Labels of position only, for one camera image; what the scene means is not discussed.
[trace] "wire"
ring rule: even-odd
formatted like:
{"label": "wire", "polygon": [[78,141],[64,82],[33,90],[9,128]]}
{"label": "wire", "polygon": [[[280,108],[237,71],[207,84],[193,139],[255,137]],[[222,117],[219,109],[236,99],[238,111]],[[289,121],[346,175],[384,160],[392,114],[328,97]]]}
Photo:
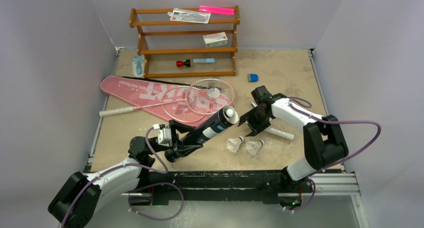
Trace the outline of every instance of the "wire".
{"label": "wire", "polygon": [[[153,147],[152,147],[152,145],[150,144],[150,142],[149,142],[149,133],[151,132],[153,130],[153,127],[151,127],[151,128],[149,128],[148,130],[147,130],[147,132],[146,132],[146,135],[145,135],[145,140],[146,140],[146,144],[147,144],[147,147],[150,149],[150,151],[151,151],[151,153],[159,160],[159,162],[163,165],[163,167],[165,168],[165,171],[163,171],[163,170],[158,170],[158,169],[155,169],[155,168],[152,168],[152,167],[149,167],[149,166],[146,166],[146,165],[143,165],[143,164],[138,164],[138,163],[128,163],[128,164],[121,164],[121,165],[117,165],[117,166],[114,166],[114,167],[112,167],[112,168],[110,168],[110,169],[107,169],[107,170],[105,170],[104,172],[102,172],[102,173],[100,173],[98,176],[96,176],[96,177],[94,177],[92,180],[90,180],[82,189],[81,189],[81,191],[76,195],[76,197],[75,197],[75,199],[73,199],[73,201],[72,201],[72,203],[70,204],[70,206],[69,206],[69,209],[67,210],[67,212],[66,212],[66,214],[65,214],[65,216],[63,217],[63,220],[62,220],[62,222],[61,222],[61,228],[65,228],[65,224],[66,224],[66,222],[67,222],[67,220],[68,220],[68,218],[69,218],[69,215],[71,214],[71,212],[72,212],[72,210],[74,209],[74,207],[75,207],[75,204],[77,203],[77,201],[81,198],[81,196],[83,195],[83,193],[94,183],[94,182],[96,182],[97,180],[99,180],[101,177],[103,177],[104,175],[107,175],[107,174],[109,174],[109,173],[111,173],[111,172],[113,172],[113,171],[116,171],[116,170],[119,170],[119,169],[122,169],[122,168],[125,168],[125,167],[141,167],[141,168],[144,168],[144,169],[148,169],[148,170],[150,170],[150,171],[154,171],[154,172],[157,172],[157,173],[161,173],[161,174],[166,174],[166,173],[168,173],[168,167],[166,166],[166,164],[164,163],[164,161],[159,157],[159,155],[155,152],[155,150],[153,149]],[[146,187],[144,187],[144,188],[149,188],[149,187],[154,187],[154,186],[157,186],[157,185],[170,185],[170,186],[172,186],[172,187],[174,187],[178,192],[179,192],[179,194],[181,195],[181,207],[180,207],[180,209],[173,215],[173,216],[171,216],[171,218],[168,218],[168,220],[169,219],[172,219],[172,218],[174,218],[174,217],[176,217],[176,216],[178,216],[178,214],[181,212],[181,210],[183,209],[183,204],[184,204],[184,197],[183,197],[183,193],[181,192],[181,190],[176,186],[176,185],[174,185],[174,184],[171,184],[171,183],[167,183],[167,182],[161,182],[161,183],[155,183],[155,184],[151,184],[151,185],[148,185],[148,186],[146,186]],[[135,209],[131,206],[131,204],[129,203],[129,207],[130,207],[130,210],[131,211],[133,211],[133,212],[135,212],[136,214],[138,214],[138,215],[141,215],[141,216],[144,216],[144,217],[146,217],[146,218],[149,218],[149,219],[152,219],[152,220],[155,220],[155,221],[167,221],[167,218],[156,218],[156,217],[152,217],[152,216],[149,216],[149,215],[146,215],[146,214],[142,214],[142,213],[140,213],[140,212],[138,212],[138,211],[135,211]]]}
{"label": "wire", "polygon": [[[351,155],[348,155],[347,157],[345,157],[345,158],[343,158],[343,159],[341,159],[341,160],[339,160],[339,161],[336,161],[336,162],[334,162],[334,163],[332,163],[332,164],[329,164],[329,165],[327,165],[327,166],[325,166],[324,168],[323,168],[323,170],[325,170],[325,169],[327,169],[327,168],[330,168],[330,167],[332,167],[332,166],[335,166],[335,165],[338,165],[338,164],[341,164],[341,163],[343,163],[343,162],[345,162],[345,161],[348,161],[348,160],[350,160],[350,159],[352,159],[352,158],[354,158],[355,156],[357,156],[357,155],[359,155],[359,153],[361,153],[361,152],[363,152],[366,148],[368,148],[372,143],[374,143],[376,140],[377,140],[377,138],[380,136],[380,134],[381,134],[381,132],[382,132],[382,127],[381,127],[381,125],[379,124],[379,123],[377,123],[377,122],[375,122],[375,121],[372,121],[372,120],[339,120],[339,121],[328,121],[328,120],[323,120],[323,119],[320,119],[320,118],[318,118],[318,117],[316,117],[316,116],[313,116],[313,115],[311,115],[310,113],[307,113],[307,112],[305,112],[305,111],[303,111],[303,110],[300,110],[300,109],[298,109],[298,108],[296,108],[293,104],[292,104],[292,102],[295,102],[295,103],[297,103],[299,106],[301,106],[301,107],[304,107],[304,108],[311,108],[312,107],[312,104],[309,102],[309,101],[307,101],[306,99],[303,99],[303,98],[299,98],[299,97],[287,97],[289,100],[288,100],[288,105],[293,109],[293,110],[295,110],[296,112],[298,112],[298,113],[300,113],[300,114],[303,114],[303,115],[305,115],[305,116],[308,116],[308,117],[311,117],[312,119],[314,119],[314,120],[316,120],[316,121],[318,121],[318,122],[321,122],[321,123],[323,123],[323,124],[326,124],[326,125],[349,125],[349,124],[370,124],[370,125],[375,125],[376,127],[377,127],[377,132],[375,133],[375,135],[374,135],[374,137],[372,138],[372,139],[370,139],[362,148],[360,148],[359,150],[357,150],[356,152],[354,152],[353,154],[351,154]],[[312,183],[312,185],[313,185],[313,189],[312,189],[312,194],[311,194],[311,196],[310,196],[310,198],[309,198],[309,200],[306,202],[306,204],[305,205],[303,205],[303,206],[301,206],[299,209],[296,209],[296,210],[289,210],[289,211],[291,211],[292,213],[294,213],[294,212],[300,212],[301,210],[303,210],[303,209],[305,209],[307,206],[309,206],[309,204],[311,203],[311,201],[312,201],[312,199],[314,198],[314,196],[315,196],[315,193],[316,193],[316,185],[315,185],[315,182],[311,179],[311,177],[310,176],[312,176],[312,175],[315,175],[316,173],[318,173],[320,170],[316,170],[316,171],[314,171],[313,173],[311,173],[309,176],[308,176],[308,178],[310,179],[310,182]]]}

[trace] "small cardboard box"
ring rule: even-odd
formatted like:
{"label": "small cardboard box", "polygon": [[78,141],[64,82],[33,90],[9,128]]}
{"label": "small cardboard box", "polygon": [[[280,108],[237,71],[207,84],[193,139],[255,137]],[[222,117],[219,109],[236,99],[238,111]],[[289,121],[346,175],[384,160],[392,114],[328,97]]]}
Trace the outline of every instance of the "small cardboard box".
{"label": "small cardboard box", "polygon": [[203,40],[206,48],[222,46],[228,43],[227,34],[225,34],[225,32],[204,35]]}

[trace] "wooden shelf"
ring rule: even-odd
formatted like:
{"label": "wooden shelf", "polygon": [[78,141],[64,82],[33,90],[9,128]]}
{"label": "wooden shelf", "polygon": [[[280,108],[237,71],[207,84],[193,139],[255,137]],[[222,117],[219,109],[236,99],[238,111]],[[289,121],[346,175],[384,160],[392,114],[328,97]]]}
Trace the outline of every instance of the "wooden shelf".
{"label": "wooden shelf", "polygon": [[[195,30],[195,31],[158,31],[158,32],[144,32],[143,26],[174,26],[174,25],[208,25],[203,23],[191,23],[171,20],[160,21],[139,21],[138,15],[147,14],[166,14],[172,12],[173,8],[165,9],[131,9],[129,15],[129,26],[136,27],[138,31],[138,55],[144,55],[146,61],[144,65],[144,77],[146,78],[165,78],[165,77],[204,77],[204,76],[235,76],[236,75],[236,52],[238,51],[237,42],[237,25],[240,24],[239,7],[224,7],[234,9],[233,19],[212,19],[211,15],[208,24],[232,24],[232,29],[227,30]],[[199,11],[199,8],[181,8],[189,11]],[[190,49],[149,49],[146,41],[148,36],[181,36],[181,35],[207,35],[225,32],[232,34],[231,47],[213,47],[213,48],[190,48]],[[228,72],[191,72],[191,73],[161,73],[149,74],[149,63],[151,55],[165,55],[165,54],[183,54],[183,53],[230,53],[232,59],[232,71]]]}

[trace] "beige tabletop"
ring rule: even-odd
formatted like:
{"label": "beige tabletop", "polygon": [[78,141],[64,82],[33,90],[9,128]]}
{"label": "beige tabletop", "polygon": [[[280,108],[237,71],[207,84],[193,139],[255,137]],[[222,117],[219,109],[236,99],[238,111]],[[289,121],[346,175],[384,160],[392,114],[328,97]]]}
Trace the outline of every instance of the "beige tabletop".
{"label": "beige tabletop", "polygon": [[[135,51],[120,53],[116,76],[132,76],[132,58]],[[176,54],[152,57],[149,73],[173,73],[178,69],[176,60],[193,58],[215,58],[215,64],[192,65],[179,71],[219,71],[231,70],[228,54]],[[309,110],[325,114],[323,102],[315,79],[314,71],[306,50],[239,50],[236,53],[236,76],[214,76],[213,78],[229,82],[234,89],[233,106],[241,116],[251,109],[253,101],[251,92],[265,85],[271,94],[282,93],[286,96],[302,97],[313,104]],[[258,82],[248,82],[248,74],[257,74]],[[192,84],[206,77],[162,78],[157,80]],[[106,110],[128,107],[129,105],[115,97],[109,97]],[[154,124],[165,123],[142,110],[103,118],[98,141],[95,148],[92,172],[108,168],[121,162],[128,156],[130,140],[135,136],[144,136]],[[232,153],[225,144],[229,138],[245,136],[250,129],[246,124],[227,129],[204,144],[204,147],[188,157],[174,163],[159,155],[170,171],[204,171],[204,170],[273,170],[282,169],[295,162],[304,154],[302,133],[283,120],[274,119],[271,127],[294,134],[290,141],[279,136],[262,132],[246,141],[264,140],[264,146],[255,156],[251,156],[244,144],[237,153]],[[156,161],[154,168],[161,168]]]}

